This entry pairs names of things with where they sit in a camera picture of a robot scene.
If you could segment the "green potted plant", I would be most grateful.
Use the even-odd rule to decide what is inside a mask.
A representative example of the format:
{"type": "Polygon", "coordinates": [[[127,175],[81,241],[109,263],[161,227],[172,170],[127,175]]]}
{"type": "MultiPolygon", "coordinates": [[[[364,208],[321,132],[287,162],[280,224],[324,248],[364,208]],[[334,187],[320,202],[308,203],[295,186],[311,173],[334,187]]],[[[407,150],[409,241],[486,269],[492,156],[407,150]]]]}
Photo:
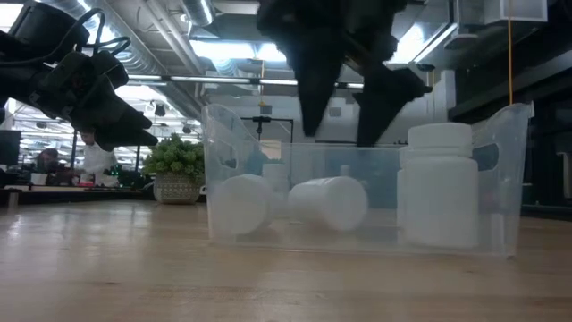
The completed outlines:
{"type": "Polygon", "coordinates": [[[173,133],[156,146],[143,162],[143,173],[154,176],[153,194],[159,203],[195,204],[205,185],[204,148],[173,133]]]}

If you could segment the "wooden background desk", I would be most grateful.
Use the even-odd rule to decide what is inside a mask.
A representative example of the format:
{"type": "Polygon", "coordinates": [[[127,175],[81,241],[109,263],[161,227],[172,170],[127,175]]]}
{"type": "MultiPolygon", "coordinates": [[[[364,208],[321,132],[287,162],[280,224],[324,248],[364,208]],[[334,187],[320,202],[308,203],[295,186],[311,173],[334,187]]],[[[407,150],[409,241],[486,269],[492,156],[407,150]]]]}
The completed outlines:
{"type": "Polygon", "coordinates": [[[152,190],[123,188],[12,185],[0,188],[0,208],[20,205],[76,203],[108,200],[154,200],[152,190]]]}

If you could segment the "large silver ceiling duct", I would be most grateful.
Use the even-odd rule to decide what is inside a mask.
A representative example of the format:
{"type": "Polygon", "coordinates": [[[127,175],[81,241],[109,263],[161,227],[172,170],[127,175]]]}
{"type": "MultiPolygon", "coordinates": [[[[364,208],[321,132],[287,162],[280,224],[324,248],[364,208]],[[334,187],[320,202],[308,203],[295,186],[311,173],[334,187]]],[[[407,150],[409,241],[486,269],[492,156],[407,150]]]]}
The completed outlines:
{"type": "MultiPolygon", "coordinates": [[[[120,36],[130,38],[130,46],[126,54],[119,54],[119,60],[129,75],[159,75],[167,74],[167,69],[157,60],[151,51],[143,44],[120,15],[106,2],[106,0],[38,0],[68,13],[79,19],[84,13],[100,8],[105,13],[105,27],[103,36],[111,39],[120,36]]],[[[168,82],[165,86],[150,86],[166,96],[167,102],[175,107],[181,114],[191,118],[199,118],[202,105],[191,95],[186,93],[180,85],[168,82]]]]}

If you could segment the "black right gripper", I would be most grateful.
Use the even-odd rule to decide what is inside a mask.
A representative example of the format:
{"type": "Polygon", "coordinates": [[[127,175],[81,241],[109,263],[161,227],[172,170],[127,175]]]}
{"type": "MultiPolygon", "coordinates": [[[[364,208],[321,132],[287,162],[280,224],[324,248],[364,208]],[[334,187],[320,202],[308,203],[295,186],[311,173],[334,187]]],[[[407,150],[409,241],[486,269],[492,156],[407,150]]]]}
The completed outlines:
{"type": "MultiPolygon", "coordinates": [[[[261,0],[257,29],[285,54],[298,83],[302,129],[315,137],[339,78],[344,56],[389,60],[397,50],[395,15],[407,0],[261,0]]],[[[357,145],[372,147],[409,102],[430,93],[409,68],[372,65],[360,107],[357,145]]]]}

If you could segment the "long ceiling light tube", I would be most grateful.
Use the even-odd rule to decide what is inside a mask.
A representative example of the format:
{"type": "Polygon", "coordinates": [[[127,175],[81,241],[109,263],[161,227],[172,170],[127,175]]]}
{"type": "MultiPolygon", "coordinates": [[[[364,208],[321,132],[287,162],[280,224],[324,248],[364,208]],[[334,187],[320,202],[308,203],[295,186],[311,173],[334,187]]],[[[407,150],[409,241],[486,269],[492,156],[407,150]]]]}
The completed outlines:
{"type": "Polygon", "coordinates": [[[209,83],[209,84],[231,84],[231,85],[272,85],[289,86],[298,85],[296,80],[264,79],[264,78],[241,78],[241,77],[214,77],[214,76],[171,76],[171,75],[130,75],[130,81],[146,82],[188,82],[188,83],[209,83]]]}

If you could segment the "person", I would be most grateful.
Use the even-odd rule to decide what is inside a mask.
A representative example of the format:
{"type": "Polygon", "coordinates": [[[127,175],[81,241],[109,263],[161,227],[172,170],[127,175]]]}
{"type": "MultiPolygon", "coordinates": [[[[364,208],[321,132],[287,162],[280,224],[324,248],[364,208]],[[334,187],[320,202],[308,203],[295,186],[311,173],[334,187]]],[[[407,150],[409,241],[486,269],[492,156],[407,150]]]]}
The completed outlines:
{"type": "Polygon", "coordinates": [[[80,136],[85,144],[84,160],[76,173],[93,182],[95,186],[117,187],[119,185],[117,177],[105,173],[107,170],[113,170],[117,164],[114,152],[103,150],[96,143],[93,132],[84,131],[80,136]]]}
{"type": "Polygon", "coordinates": [[[60,186],[69,180],[65,165],[60,162],[59,153],[55,148],[47,148],[40,152],[35,172],[46,177],[42,181],[43,185],[60,186]]]}

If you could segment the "dark computer monitor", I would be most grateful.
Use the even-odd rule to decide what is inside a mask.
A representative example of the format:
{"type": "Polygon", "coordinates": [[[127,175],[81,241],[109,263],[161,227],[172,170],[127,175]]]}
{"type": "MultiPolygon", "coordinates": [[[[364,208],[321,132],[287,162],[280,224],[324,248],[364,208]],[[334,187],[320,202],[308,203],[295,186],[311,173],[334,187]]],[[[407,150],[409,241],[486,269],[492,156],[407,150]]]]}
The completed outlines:
{"type": "Polygon", "coordinates": [[[20,143],[20,131],[0,130],[0,165],[18,164],[20,143]]]}

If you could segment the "white ball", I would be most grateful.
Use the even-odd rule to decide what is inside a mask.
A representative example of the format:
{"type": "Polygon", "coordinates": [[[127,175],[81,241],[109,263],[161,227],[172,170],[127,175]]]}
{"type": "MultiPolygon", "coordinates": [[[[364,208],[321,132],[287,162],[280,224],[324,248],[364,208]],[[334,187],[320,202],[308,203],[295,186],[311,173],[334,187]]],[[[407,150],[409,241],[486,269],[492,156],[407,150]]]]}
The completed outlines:
{"type": "Polygon", "coordinates": [[[478,244],[478,164],[472,128],[430,123],[408,130],[400,151],[399,222],[410,244],[473,249],[478,244]]]}

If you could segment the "clear plastic basket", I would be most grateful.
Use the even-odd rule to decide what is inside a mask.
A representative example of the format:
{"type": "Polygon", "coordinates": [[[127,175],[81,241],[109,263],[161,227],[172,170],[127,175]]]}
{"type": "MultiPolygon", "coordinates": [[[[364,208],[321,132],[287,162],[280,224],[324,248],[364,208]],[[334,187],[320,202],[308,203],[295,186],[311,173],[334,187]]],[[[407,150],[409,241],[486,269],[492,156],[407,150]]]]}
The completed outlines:
{"type": "Polygon", "coordinates": [[[231,109],[207,106],[203,111],[208,192],[217,182],[242,174],[265,178],[275,196],[271,223],[253,233],[215,237],[212,242],[243,247],[340,252],[412,252],[491,255],[509,258],[517,250],[522,205],[526,139],[532,109],[512,105],[473,128],[473,159],[478,164],[478,244],[473,249],[446,249],[408,243],[400,228],[400,148],[318,143],[284,144],[271,159],[231,109]],[[362,183],[369,209],[351,231],[302,222],[290,214],[288,196],[297,184],[348,176],[362,183]]]}

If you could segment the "white ceiling unit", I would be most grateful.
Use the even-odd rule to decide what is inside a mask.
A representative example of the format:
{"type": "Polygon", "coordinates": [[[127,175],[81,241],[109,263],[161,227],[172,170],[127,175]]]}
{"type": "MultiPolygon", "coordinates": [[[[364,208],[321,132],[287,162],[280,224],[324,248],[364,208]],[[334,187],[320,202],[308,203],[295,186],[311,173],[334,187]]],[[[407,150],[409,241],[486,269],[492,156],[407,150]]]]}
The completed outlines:
{"type": "Polygon", "coordinates": [[[531,21],[546,22],[548,20],[547,0],[483,0],[484,23],[497,21],[531,21]]]}

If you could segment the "white pill bottle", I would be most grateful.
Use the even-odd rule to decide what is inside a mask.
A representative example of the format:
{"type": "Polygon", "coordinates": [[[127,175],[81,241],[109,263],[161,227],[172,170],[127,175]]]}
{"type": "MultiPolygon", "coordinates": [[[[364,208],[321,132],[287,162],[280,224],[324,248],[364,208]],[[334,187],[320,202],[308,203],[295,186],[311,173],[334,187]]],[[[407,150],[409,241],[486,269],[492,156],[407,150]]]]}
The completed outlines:
{"type": "Polygon", "coordinates": [[[274,217],[275,196],[263,177],[242,174],[217,182],[208,192],[209,228],[215,237],[253,233],[274,217]]]}
{"type": "Polygon", "coordinates": [[[364,221],[369,209],[361,182],[348,176],[313,179],[294,186],[288,210],[302,222],[351,231],[364,221]]]}

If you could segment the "small silver ceiling duct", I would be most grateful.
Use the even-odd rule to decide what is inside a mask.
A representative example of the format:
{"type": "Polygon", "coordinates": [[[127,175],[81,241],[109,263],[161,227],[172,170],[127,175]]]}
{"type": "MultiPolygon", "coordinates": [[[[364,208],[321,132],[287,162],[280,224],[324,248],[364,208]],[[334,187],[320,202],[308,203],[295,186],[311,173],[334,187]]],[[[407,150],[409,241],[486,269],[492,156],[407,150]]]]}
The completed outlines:
{"type": "Polygon", "coordinates": [[[215,9],[211,0],[180,0],[183,11],[194,26],[205,27],[215,19],[215,9]]]}

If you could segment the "black tripod stand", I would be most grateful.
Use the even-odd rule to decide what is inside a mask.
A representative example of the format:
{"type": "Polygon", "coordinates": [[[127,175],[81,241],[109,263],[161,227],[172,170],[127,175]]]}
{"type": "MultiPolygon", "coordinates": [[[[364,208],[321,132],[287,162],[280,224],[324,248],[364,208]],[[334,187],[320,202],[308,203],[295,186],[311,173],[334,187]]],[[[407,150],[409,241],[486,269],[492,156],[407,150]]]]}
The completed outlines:
{"type": "Polygon", "coordinates": [[[257,140],[260,141],[262,139],[262,133],[263,133],[263,125],[265,123],[278,123],[282,129],[284,131],[286,131],[289,136],[290,136],[290,143],[293,142],[294,136],[293,136],[293,131],[294,131],[294,120],[293,119],[286,119],[286,118],[272,118],[270,116],[267,115],[259,115],[259,116],[254,116],[254,117],[241,117],[241,120],[246,122],[246,121],[251,121],[252,123],[255,123],[257,125],[255,132],[257,134],[257,140]],[[283,126],[283,123],[288,123],[290,125],[290,128],[285,128],[283,126]]]}

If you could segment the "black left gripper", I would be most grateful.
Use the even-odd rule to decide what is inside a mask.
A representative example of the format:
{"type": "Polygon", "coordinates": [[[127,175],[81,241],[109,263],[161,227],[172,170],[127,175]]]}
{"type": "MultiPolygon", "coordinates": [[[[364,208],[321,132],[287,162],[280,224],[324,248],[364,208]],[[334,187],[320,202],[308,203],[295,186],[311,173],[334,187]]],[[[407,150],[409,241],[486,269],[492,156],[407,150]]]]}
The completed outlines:
{"type": "Polygon", "coordinates": [[[51,114],[70,117],[81,130],[95,131],[95,142],[105,151],[154,146],[158,138],[144,131],[152,122],[115,94],[128,81],[123,64],[111,52],[71,52],[35,83],[29,100],[51,114]],[[107,128],[111,130],[96,131],[107,128]]]}

